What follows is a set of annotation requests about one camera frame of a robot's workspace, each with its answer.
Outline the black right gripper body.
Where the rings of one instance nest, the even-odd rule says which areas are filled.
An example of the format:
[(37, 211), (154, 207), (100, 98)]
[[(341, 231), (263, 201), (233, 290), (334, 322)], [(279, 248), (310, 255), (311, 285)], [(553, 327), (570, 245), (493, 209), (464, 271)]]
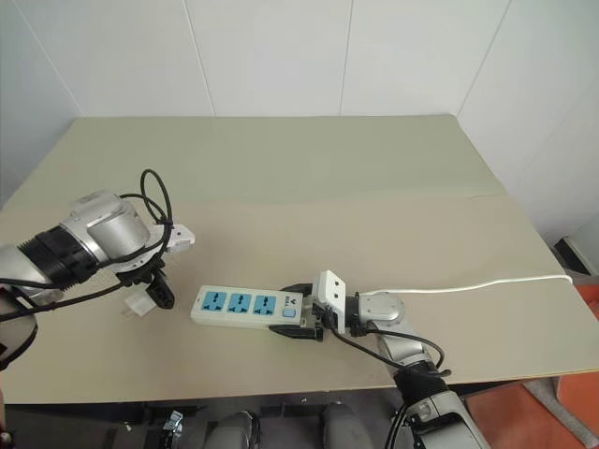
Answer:
[(311, 295), (302, 299), (299, 326), (308, 340), (323, 340), (327, 330), (326, 310)]

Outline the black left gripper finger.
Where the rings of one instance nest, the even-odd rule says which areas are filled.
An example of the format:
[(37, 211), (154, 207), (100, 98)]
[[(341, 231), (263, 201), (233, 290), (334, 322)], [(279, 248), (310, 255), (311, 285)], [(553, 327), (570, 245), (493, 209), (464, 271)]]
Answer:
[(151, 273), (151, 281), (146, 287), (146, 294), (160, 309), (171, 310), (174, 307), (175, 296), (168, 286), (165, 274), (161, 270)]

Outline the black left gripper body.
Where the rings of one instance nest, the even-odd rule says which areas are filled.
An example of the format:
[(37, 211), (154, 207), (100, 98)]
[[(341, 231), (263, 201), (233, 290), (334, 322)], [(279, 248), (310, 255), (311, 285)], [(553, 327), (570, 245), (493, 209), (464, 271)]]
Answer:
[(164, 263), (148, 263), (140, 268), (117, 272), (116, 277), (125, 287), (145, 283), (153, 285), (160, 282), (163, 276)]

